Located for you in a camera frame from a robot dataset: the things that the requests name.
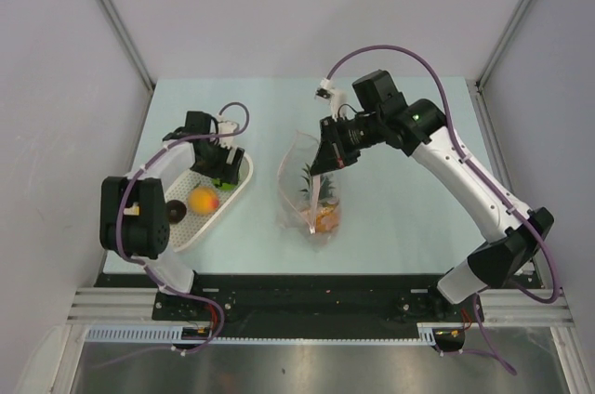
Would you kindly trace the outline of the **green toy watermelon ball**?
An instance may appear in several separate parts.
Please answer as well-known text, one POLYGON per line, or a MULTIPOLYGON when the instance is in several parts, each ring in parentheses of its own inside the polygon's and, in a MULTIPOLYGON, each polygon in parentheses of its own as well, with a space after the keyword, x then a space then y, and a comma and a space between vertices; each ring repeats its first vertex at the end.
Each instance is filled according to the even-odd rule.
POLYGON ((236 188, 235 184, 223 182, 220 179, 213 179, 212 185, 215 189, 220 191, 233 191, 236 188))

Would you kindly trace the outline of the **clear zip top bag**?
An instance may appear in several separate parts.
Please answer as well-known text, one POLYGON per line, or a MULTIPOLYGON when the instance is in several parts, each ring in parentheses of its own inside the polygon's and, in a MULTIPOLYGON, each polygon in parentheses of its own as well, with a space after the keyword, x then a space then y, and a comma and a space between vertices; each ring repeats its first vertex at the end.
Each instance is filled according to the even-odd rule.
POLYGON ((334 239, 342 220, 336 174, 311 173, 318 148, 317 138, 297 131, 277 171, 278 222, 315 248, 334 239))

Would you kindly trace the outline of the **orange toy pineapple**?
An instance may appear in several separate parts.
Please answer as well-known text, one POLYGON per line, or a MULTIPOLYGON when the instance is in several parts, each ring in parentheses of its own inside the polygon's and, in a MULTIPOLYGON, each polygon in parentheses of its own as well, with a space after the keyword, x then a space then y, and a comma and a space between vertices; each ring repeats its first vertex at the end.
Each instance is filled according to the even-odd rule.
POLYGON ((334 233, 341 220, 340 191, 336 175, 326 173, 313 177, 311 166, 305 164, 302 178, 306 186, 300 190, 303 196, 300 214, 308 223, 309 233, 334 233))

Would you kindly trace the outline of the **toy peach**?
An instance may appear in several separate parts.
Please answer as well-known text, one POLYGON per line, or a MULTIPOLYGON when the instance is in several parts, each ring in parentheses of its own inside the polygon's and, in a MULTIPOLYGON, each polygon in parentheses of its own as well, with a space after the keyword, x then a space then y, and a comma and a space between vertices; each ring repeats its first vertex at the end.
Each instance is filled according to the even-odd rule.
POLYGON ((198 186, 194 188, 187 198, 188 206, 194 214, 209 216, 219 207, 219 197, 210 187, 198 186))

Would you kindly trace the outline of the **toy chocolate donut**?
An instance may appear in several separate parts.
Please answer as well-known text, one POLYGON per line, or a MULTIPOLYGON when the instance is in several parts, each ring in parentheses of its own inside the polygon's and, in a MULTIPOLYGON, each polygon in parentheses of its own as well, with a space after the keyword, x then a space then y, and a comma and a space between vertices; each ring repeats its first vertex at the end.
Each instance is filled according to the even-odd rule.
POLYGON ((168 222, 172 225, 177 225, 187 215, 187 207, 180 200, 170 200, 166 203, 165 207, 168 222))

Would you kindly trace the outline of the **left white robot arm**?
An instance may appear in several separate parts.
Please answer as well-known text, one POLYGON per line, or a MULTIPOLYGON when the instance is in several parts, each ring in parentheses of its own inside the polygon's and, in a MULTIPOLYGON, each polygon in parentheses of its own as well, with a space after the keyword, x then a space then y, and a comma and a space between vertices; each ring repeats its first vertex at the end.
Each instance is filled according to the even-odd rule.
POLYGON ((253 176, 251 158, 234 142, 246 128, 221 113, 188 112, 147 163, 101 184, 101 246, 175 295, 174 310, 188 320, 204 312, 205 296, 178 253, 222 219, 253 176))

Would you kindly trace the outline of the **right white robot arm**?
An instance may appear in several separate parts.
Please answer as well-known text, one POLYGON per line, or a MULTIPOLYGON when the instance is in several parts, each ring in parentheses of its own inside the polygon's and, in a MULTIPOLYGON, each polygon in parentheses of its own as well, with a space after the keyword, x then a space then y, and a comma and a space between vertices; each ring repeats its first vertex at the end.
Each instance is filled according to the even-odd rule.
POLYGON ((316 95, 328 100, 331 115, 320 122, 320 143, 310 166, 311 189, 322 176, 355 164, 363 149, 387 144, 429 170, 456 198, 478 227, 484 242, 445 273, 429 297, 430 313, 452 320, 463 301, 486 288, 501 288, 536 254, 553 225, 545 208, 532 209, 509 193, 449 128, 445 114, 430 100, 407 104, 386 71, 356 80, 362 106, 345 116, 345 95, 324 78, 316 95))

